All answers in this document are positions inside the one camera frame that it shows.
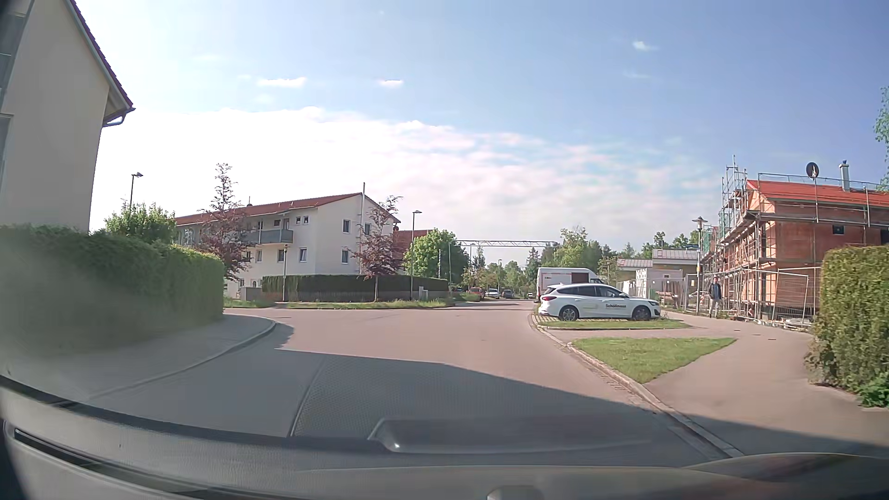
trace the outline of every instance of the road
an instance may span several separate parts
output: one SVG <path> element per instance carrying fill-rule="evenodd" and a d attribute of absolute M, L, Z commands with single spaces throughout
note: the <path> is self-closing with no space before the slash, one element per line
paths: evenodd
<path fill-rule="evenodd" d="M 489 431 L 537 419 L 584 449 L 510 456 L 513 463 L 708 460 L 669 419 L 532 328 L 531 308 L 500 300 L 442 310 L 239 310 L 281 325 L 200 367 L 90 403 L 282 438 L 365 440 L 381 418 L 487 423 Z M 478 457 L 470 462 L 485 463 Z"/>

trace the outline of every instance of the curb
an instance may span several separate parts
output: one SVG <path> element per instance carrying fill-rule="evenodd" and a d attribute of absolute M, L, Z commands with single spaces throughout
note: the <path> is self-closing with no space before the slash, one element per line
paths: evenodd
<path fill-rule="evenodd" d="M 549 337 L 550 340 L 557 343 L 561 347 L 566 348 L 573 354 L 576 354 L 577 356 L 581 357 L 581 359 L 583 359 L 584 361 L 586 361 L 587 363 L 592 365 L 593 368 L 598 370 L 600 373 L 607 375 L 609 378 L 614 380 L 616 383 L 619 383 L 621 386 L 623 386 L 628 391 L 630 391 L 630 392 L 636 394 L 638 397 L 644 399 L 648 404 L 655 407 L 662 414 L 671 417 L 673 420 L 675 420 L 676 422 L 678 422 L 679 424 L 684 426 L 692 434 L 694 434 L 698 438 L 701 438 L 702 440 L 708 442 L 713 447 L 718 448 L 719 451 L 721 451 L 722 453 L 725 453 L 726 455 L 728 455 L 731 458 L 737 458 L 739 456 L 744 456 L 744 454 L 738 448 L 735 448 L 734 446 L 721 440 L 717 435 L 704 429 L 703 427 L 698 425 L 695 421 L 693 421 L 691 418 L 683 415 L 678 410 L 674 409 L 673 407 L 667 405 L 666 403 L 664 403 L 663 401 L 658 399 L 657 396 L 655 396 L 651 391 L 646 389 L 641 383 L 636 382 L 635 380 L 629 378 L 628 376 L 624 375 L 623 373 L 619 372 L 618 370 L 608 366 L 606 363 L 602 362 L 601 360 L 590 356 L 586 352 L 581 351 L 580 349 L 577 349 L 571 343 L 564 343 L 564 342 L 560 341 L 554 335 L 552 335 L 550 332 L 547 332 L 546 327 L 541 327 L 540 325 L 537 325 L 533 319 L 529 318 L 529 322 L 533 326 L 535 326 L 538 331 L 540 331 L 545 336 Z"/>
<path fill-rule="evenodd" d="M 249 316 L 250 318 L 262 318 L 262 316 L 252 316 L 252 315 L 249 315 L 249 314 L 235 314 L 235 316 Z M 177 368 L 177 369 L 175 369 L 175 370 L 170 370 L 170 371 L 168 371 L 168 372 L 164 372 L 164 373 L 162 373 L 162 374 L 158 374 L 158 375 L 153 375 L 153 376 L 150 376 L 149 378 L 142 379 L 142 380 L 140 380 L 140 381 L 138 381 L 138 382 L 129 383 L 129 384 L 122 385 L 122 386 L 120 386 L 120 387 L 115 387 L 115 388 L 112 388 L 112 389 L 106 389 L 105 391 L 101 391 L 101 392 L 96 392 L 95 394 L 90 395 L 90 397 L 89 397 L 87 400 L 85 400 L 84 403 L 85 403 L 86 401 L 89 401 L 90 399 L 100 398 L 100 397 L 105 396 L 105 395 L 108 395 L 108 394 L 110 394 L 110 393 L 112 393 L 112 392 L 123 391 L 123 390 L 126 390 L 126 389 L 132 389 L 133 387 L 139 387 L 140 385 L 144 385 L 144 384 L 146 384 L 146 383 L 152 383 L 152 382 L 154 382 L 154 381 L 160 380 L 160 379 L 162 379 L 162 378 L 166 378 L 166 377 L 168 377 L 168 376 L 172 376 L 172 375 L 180 374 L 180 373 L 182 373 L 182 372 L 184 372 L 184 371 L 190 370 L 191 368 L 199 367 L 199 366 L 203 365 L 204 363 L 207 363 L 207 362 L 213 361 L 213 360 L 216 359 L 216 358 L 220 358 L 220 357 L 222 357 L 222 356 L 225 356 L 226 354 L 229 354 L 229 353 L 232 352 L 232 351 L 236 351 L 236 350 L 238 350 L 238 349 L 244 347 L 244 346 L 247 345 L 248 343 L 257 341 L 257 340 L 261 339 L 261 337 L 263 337 L 263 336 L 265 336 L 265 335 L 268 335 L 268 334 L 271 333 L 271 331 L 274 330 L 275 327 L 277 327 L 278 324 L 279 324 L 277 321 L 275 321 L 275 320 L 273 320 L 273 319 L 269 319 L 269 318 L 263 318 L 263 319 L 267 319 L 267 320 L 268 320 L 269 325 L 268 325 L 267 327 L 263 328 L 262 330 L 260 330 L 259 333 L 255 334 L 255 335 L 251 335 L 250 337 L 247 337 L 247 338 L 245 338 L 244 340 L 242 340 L 242 341 L 240 341 L 240 342 L 238 342 L 238 343 L 229 345 L 229 347 L 227 347 L 224 351 L 217 352 L 216 354 L 212 354 L 212 355 L 210 355 L 210 356 L 207 356 L 206 358 L 203 358 L 203 359 L 200 359 L 200 360 L 198 360 L 198 361 L 195 361 L 195 362 L 189 364 L 189 365 L 186 366 L 186 367 Z"/>

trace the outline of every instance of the white van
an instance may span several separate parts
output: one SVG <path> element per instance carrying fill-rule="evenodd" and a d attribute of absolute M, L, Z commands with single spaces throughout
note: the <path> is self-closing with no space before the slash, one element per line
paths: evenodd
<path fill-rule="evenodd" d="M 599 276 L 587 268 L 539 268 L 537 269 L 537 296 L 535 301 L 550 286 L 569 285 L 571 283 L 603 283 Z"/>

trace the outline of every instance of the hedge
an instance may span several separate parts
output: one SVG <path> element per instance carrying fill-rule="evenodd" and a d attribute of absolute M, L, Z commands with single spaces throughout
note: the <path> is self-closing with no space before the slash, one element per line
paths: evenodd
<path fill-rule="evenodd" d="M 369 292 L 373 293 L 373 279 L 354 274 L 307 274 L 287 277 L 287 295 L 293 296 L 301 292 Z M 431 292 L 446 292 L 447 279 L 413 277 L 413 289 L 419 286 Z M 380 276 L 380 292 L 408 292 L 411 289 L 411 277 L 404 274 Z M 280 276 L 264 276 L 263 292 L 280 292 Z"/>
<path fill-rule="evenodd" d="M 808 356 L 827 383 L 861 393 L 889 371 L 889 246 L 837 248 L 821 267 Z"/>
<path fill-rule="evenodd" d="M 181 246 L 0 227 L 0 328 L 40 351 L 131 343 L 222 313 L 222 262 Z"/>

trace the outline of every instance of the lamp post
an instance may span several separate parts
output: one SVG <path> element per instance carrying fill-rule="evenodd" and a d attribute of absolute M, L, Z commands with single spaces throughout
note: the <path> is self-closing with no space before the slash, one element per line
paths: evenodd
<path fill-rule="evenodd" d="M 281 271 L 283 274 L 283 278 L 281 279 L 281 302 L 287 302 L 287 248 L 290 246 L 284 245 L 284 269 Z"/>
<path fill-rule="evenodd" d="M 133 186 L 136 185 L 136 177 L 141 177 L 141 176 L 142 176 L 142 174 L 138 173 L 138 172 L 130 174 L 130 177 L 132 177 L 132 178 L 130 179 L 130 204 L 128 205 L 128 207 L 129 207 L 131 214 L 132 214 L 132 188 L 133 188 Z"/>
<path fill-rule="evenodd" d="M 698 314 L 701 312 L 701 237 L 704 232 L 704 223 L 707 221 L 704 220 L 703 217 L 698 215 L 698 218 L 693 220 L 692 222 L 698 223 L 698 294 L 695 298 L 694 305 L 694 313 Z"/>
<path fill-rule="evenodd" d="M 413 232 L 417 228 L 417 214 L 422 214 L 420 210 L 414 210 L 411 215 L 411 246 L 409 249 L 413 249 Z M 417 260 L 417 256 L 411 252 L 411 300 L 413 300 L 413 262 Z"/>

